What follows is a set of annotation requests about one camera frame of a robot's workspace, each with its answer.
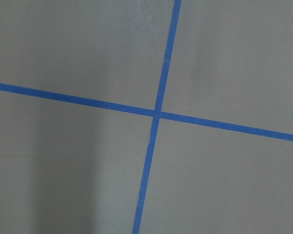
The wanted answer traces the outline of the blue tape line lengthwise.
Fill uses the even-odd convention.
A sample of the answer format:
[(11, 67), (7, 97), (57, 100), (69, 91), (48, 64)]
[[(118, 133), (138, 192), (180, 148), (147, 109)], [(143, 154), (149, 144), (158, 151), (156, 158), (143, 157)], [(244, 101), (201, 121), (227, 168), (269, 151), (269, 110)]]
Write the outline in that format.
[(150, 171), (151, 171), (152, 159), (153, 159), (153, 154), (154, 154), (154, 149), (155, 149), (156, 139), (157, 139), (157, 133), (158, 133), (159, 123), (160, 123), (160, 115), (162, 112), (162, 106), (163, 106), (163, 102), (164, 102), (166, 85), (167, 85), (167, 78), (168, 78), (168, 74), (169, 74), (169, 67), (170, 67), (170, 63), (171, 63), (175, 35), (176, 35), (176, 31), (177, 31), (180, 8), (181, 8), (181, 1), (175, 0), (174, 4), (173, 4), (171, 19), (170, 19), (165, 54), (164, 54), (163, 65), (162, 65), (162, 70), (161, 70), (161, 76), (160, 76), (160, 80), (159, 80), (156, 102), (155, 102), (155, 106), (154, 106), (154, 114), (152, 116), (152, 123), (151, 123), (151, 128), (150, 128), (150, 133), (149, 133), (149, 143), (148, 143), (147, 150), (146, 150), (146, 156), (145, 156), (145, 161), (144, 161), (143, 173), (142, 173), (142, 177), (141, 177), (139, 195), (138, 195), (138, 200), (137, 200), (137, 204), (136, 204), (136, 211), (135, 211), (134, 222), (133, 222), (133, 227), (132, 227), (133, 234), (138, 234), (140, 231), (143, 210), (144, 210), (144, 204), (145, 204), (145, 198), (146, 198), (146, 194), (147, 194), (149, 175), (150, 175)]

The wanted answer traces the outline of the blue tape line crosswise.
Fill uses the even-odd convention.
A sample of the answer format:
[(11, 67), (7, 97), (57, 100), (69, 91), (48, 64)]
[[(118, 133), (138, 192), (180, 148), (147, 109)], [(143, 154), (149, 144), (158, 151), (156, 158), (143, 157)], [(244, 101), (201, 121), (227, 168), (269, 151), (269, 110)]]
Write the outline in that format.
[[(62, 102), (97, 107), (97, 108), (108, 109), (108, 110), (119, 111), (119, 112), (126, 112), (126, 113), (137, 114), (137, 115), (148, 116), (148, 117), (153, 117), (155, 115), (155, 111), (151, 109), (122, 105), (118, 103), (106, 102), (106, 101), (95, 100), (95, 99), (84, 98), (84, 97), (65, 95), (60, 93), (37, 90), (37, 89), (26, 88), (26, 87), (21, 87), (16, 85), (9, 85), (4, 83), (0, 83), (0, 91), (16, 93), (16, 94), (21, 94), (26, 96), (33, 96), (33, 97), (44, 98), (44, 99), (52, 99), (52, 100), (57, 100)], [(198, 117), (184, 116), (184, 115), (179, 115), (179, 114), (174, 114), (169, 112), (161, 112), (159, 114), (159, 117), (162, 119), (173, 120), (173, 121), (178, 121), (183, 123), (224, 129), (224, 130), (229, 130), (234, 132), (241, 132), (245, 134), (263, 136), (263, 137), (282, 139), (287, 141), (293, 141), (293, 134), (254, 128), (254, 127), (249, 127), (244, 125), (231, 124), (231, 123), (220, 122), (220, 121), (198, 118)]]

